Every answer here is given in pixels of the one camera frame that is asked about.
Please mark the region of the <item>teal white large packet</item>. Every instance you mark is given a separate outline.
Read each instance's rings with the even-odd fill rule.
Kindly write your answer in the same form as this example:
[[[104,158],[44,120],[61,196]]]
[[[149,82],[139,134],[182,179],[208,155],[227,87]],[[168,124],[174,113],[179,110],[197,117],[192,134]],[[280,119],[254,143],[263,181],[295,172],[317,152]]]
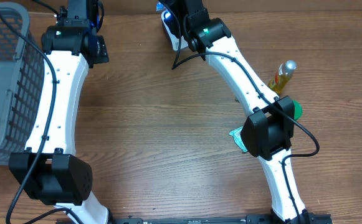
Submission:
[[[242,152],[246,153],[246,152],[248,152],[248,150],[244,146],[244,143],[242,142],[241,131],[242,131],[242,126],[232,130],[229,133],[229,135],[233,137],[233,140],[234,140],[235,144],[242,150]]]

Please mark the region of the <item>yellow bottle with silver cap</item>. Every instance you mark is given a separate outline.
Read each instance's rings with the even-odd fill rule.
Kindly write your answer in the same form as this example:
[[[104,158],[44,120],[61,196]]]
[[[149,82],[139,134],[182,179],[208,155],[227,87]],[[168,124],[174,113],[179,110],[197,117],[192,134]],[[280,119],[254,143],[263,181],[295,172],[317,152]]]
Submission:
[[[292,79],[294,71],[297,69],[297,63],[294,60],[288,60],[282,63],[275,76],[269,81],[268,87],[281,95],[286,84]]]

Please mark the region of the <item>green lid white jar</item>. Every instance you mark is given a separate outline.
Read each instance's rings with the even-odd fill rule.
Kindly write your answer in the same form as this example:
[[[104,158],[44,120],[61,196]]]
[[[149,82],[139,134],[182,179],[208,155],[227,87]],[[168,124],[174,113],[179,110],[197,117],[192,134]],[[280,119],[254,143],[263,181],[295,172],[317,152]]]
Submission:
[[[295,100],[293,100],[293,104],[294,104],[294,120],[297,121],[303,114],[303,108],[301,106],[301,104]]]

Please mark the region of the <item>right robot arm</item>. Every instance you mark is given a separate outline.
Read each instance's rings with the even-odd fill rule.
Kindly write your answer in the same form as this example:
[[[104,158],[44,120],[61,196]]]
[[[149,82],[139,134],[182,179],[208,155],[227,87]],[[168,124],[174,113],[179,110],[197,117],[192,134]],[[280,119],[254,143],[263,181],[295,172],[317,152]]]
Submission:
[[[270,215],[253,215],[249,223],[311,223],[293,175],[291,138],[295,105],[280,98],[257,76],[239,51],[236,40],[220,18],[210,18],[202,1],[159,1],[161,20],[175,51],[183,42],[213,67],[229,85],[244,110],[241,140],[258,158],[270,189]]]

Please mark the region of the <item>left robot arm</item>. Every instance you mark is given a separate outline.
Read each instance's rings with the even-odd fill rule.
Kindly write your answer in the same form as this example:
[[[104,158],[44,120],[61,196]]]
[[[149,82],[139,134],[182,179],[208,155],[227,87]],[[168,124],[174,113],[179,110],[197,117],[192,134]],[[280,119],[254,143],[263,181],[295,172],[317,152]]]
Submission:
[[[9,157],[19,191],[64,212],[72,223],[112,223],[110,210],[92,192],[89,164],[76,156],[75,123],[83,82],[97,63],[109,61],[99,34],[100,1],[69,1],[41,37],[44,81],[37,116],[22,152]]]

